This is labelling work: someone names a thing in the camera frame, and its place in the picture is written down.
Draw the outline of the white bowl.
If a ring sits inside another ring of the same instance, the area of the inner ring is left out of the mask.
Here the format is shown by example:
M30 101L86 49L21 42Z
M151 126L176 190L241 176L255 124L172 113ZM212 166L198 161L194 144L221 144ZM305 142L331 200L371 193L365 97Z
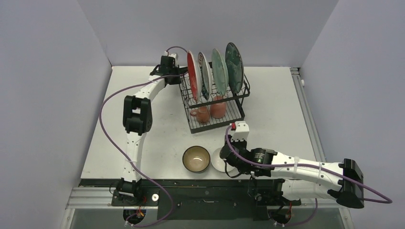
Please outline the white bowl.
M225 161L220 158L221 148L211 154L211 164L219 172L225 173Z

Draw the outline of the red teal plate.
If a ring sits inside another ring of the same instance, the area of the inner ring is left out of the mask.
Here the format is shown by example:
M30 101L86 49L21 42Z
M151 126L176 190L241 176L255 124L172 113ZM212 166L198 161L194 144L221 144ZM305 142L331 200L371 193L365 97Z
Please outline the red teal plate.
M202 93L202 76L197 58L191 51L187 51L187 68L192 97L198 103Z

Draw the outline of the brown black bowl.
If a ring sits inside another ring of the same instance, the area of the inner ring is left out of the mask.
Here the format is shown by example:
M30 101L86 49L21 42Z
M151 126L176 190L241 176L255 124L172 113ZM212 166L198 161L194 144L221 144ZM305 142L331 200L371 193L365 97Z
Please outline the brown black bowl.
M204 172L211 161L211 155L202 146L191 146L182 155L183 166L192 173Z

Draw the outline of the white plate blue rim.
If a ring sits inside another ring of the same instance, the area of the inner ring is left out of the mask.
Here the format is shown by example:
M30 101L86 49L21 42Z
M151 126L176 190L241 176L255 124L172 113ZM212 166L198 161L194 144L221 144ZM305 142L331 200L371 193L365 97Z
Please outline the white plate blue rim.
M201 70L201 76L202 76L202 94L205 100L209 100L211 93L212 93L212 84L213 84L213 79L212 79L212 74L211 74L211 68L209 65L209 62L204 55L204 53L199 52L198 53L198 64Z

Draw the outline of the large pink mug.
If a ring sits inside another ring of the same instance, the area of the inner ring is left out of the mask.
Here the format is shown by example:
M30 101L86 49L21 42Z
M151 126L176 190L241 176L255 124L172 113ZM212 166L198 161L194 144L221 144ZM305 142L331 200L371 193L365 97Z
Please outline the large pink mug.
M226 102L214 103L210 105L210 115L212 118L220 119L225 116Z

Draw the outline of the black wire dish rack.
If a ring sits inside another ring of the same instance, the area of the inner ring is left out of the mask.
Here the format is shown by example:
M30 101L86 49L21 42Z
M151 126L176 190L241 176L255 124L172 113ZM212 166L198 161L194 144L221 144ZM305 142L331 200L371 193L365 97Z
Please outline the black wire dish rack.
M228 87L225 95L220 95L216 85L212 84L212 92L208 99L203 96L196 102L192 95L191 82L189 76L186 74L181 77L180 93L186 113L187 122L192 134L226 126L236 121L243 121L245 119L245 112L243 110L243 102L246 97L250 95L250 82L244 76L242 89L238 93L233 93ZM192 110L197 110L199 107L206 107L208 111L218 104L225 105L225 114L223 117L214 118L210 117L207 123L201 124L197 121L197 117L190 115Z

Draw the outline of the small orange mug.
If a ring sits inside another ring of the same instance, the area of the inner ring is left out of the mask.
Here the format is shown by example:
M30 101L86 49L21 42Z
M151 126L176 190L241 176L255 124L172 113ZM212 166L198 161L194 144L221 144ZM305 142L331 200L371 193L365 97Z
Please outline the small orange mug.
M206 124L210 121L211 115L207 106L200 106L190 111L190 115L195 117L200 124Z

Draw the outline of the light green flower plate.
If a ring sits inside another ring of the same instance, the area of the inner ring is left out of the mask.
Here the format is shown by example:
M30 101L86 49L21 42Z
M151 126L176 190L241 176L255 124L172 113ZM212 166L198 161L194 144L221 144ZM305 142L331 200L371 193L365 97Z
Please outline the light green flower plate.
M216 48L212 50L212 70L217 92L224 96L229 85L228 69L223 55Z

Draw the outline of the dark blue plate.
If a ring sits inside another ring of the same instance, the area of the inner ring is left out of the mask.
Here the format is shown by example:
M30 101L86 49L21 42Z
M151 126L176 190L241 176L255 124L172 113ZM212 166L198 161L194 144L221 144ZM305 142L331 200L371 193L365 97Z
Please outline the dark blue plate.
M228 70L229 87L233 93L237 94L242 89L244 66L241 53L233 42L226 46L225 63Z

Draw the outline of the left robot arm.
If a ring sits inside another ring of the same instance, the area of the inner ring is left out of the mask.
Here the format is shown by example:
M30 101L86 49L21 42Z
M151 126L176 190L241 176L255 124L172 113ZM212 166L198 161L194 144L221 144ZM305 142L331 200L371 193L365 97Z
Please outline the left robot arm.
M177 60L177 53L161 56L160 64L149 74L147 83L143 83L134 95L124 98L123 127L127 145L124 170L117 185L117 193L130 205L140 205L147 201L141 187L142 175L137 170L140 169L146 134L152 127L151 102L166 85L181 83L181 76L187 72L187 68L181 68Z

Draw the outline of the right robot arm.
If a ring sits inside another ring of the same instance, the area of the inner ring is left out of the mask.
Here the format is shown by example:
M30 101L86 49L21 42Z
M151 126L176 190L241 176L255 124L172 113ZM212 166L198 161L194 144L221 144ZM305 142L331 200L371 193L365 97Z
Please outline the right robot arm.
M355 160L316 162L272 149L247 150L245 142L225 144L219 157L242 174L283 179L282 186L269 191L276 204L286 199L321 198L348 208L364 208L363 172Z

